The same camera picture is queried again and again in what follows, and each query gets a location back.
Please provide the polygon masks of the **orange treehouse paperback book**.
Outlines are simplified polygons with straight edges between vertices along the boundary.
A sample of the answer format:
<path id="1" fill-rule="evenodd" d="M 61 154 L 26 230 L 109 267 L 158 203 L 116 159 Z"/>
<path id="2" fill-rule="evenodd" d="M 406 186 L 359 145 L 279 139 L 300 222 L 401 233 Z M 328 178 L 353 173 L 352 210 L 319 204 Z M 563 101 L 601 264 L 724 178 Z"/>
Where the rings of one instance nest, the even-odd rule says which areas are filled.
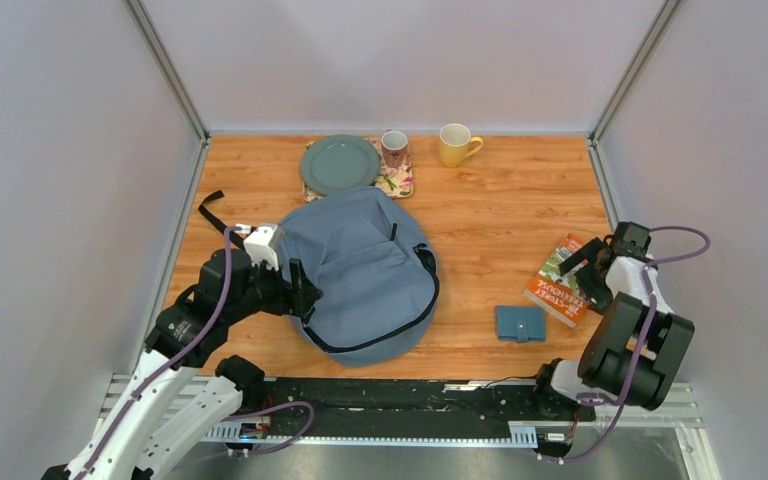
<path id="1" fill-rule="evenodd" d="M 560 265 L 581 247 L 582 241 L 576 235 L 563 237 L 523 292 L 535 305 L 570 328 L 577 328 L 584 319 L 588 301 L 574 276 L 582 264 L 566 274 L 561 274 Z"/>

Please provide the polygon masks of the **blue-grey fabric backpack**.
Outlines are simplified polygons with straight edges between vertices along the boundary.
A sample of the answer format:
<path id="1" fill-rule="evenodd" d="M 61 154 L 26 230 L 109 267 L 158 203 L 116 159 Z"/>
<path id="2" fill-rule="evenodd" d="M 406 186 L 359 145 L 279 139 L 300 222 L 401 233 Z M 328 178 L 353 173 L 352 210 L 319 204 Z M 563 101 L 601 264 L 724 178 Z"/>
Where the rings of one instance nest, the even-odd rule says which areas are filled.
<path id="1" fill-rule="evenodd" d="M 235 225 L 211 218 L 225 247 L 243 250 Z M 278 224 L 283 277 L 300 259 L 323 292 L 308 325 L 289 316 L 320 351 L 348 367 L 396 358 L 425 334 L 440 293 L 436 260 L 418 223 L 384 192 L 363 187 L 302 206 Z"/>

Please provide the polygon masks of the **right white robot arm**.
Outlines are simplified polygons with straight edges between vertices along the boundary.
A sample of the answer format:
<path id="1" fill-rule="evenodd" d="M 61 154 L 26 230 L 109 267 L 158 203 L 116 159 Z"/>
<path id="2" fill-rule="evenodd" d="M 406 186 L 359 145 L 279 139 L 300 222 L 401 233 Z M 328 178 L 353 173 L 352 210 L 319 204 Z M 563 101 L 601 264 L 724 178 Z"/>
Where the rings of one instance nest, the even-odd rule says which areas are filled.
<path id="1" fill-rule="evenodd" d="M 652 229 L 621 221 L 613 233 L 582 244 L 567 238 L 526 294 L 572 324 L 586 309 L 602 319 L 577 361 L 540 367 L 530 404 L 542 418 L 573 415 L 583 406 L 660 407 L 695 333 L 657 285 L 648 253 Z"/>

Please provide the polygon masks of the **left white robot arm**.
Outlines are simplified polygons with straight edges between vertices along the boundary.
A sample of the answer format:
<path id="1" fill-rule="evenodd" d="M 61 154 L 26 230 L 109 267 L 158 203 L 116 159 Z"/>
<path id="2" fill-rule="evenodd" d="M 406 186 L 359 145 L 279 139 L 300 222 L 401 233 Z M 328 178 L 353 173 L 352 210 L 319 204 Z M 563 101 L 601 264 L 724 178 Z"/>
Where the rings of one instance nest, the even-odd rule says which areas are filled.
<path id="1" fill-rule="evenodd" d="M 44 478 L 165 479 L 223 421 L 257 421 L 234 441 L 246 447 L 268 436 L 273 413 L 311 411 L 312 405 L 301 400 L 269 403 L 264 372 L 239 356 L 222 360 L 193 399 L 169 411 L 238 321 L 260 312 L 310 318 L 321 291 L 300 260 L 290 260 L 288 278 L 283 271 L 266 261 L 253 262 L 243 250 L 216 251 L 198 283 L 158 316 L 125 390 L 99 430 L 76 457 L 49 467 Z"/>

